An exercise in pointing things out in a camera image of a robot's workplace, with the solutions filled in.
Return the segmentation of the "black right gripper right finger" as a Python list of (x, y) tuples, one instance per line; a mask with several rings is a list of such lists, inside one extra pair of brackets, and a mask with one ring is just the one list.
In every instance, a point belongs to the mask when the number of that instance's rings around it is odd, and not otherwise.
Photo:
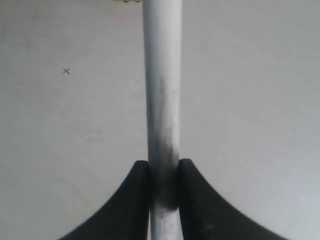
[(185, 240), (282, 239), (219, 195), (191, 159), (179, 161), (177, 182), (179, 215)]

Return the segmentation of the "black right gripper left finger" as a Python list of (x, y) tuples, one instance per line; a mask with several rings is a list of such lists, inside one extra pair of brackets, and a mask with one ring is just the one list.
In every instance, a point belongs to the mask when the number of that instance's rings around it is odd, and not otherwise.
[(62, 240), (146, 240), (151, 177), (147, 161), (136, 161), (111, 198)]

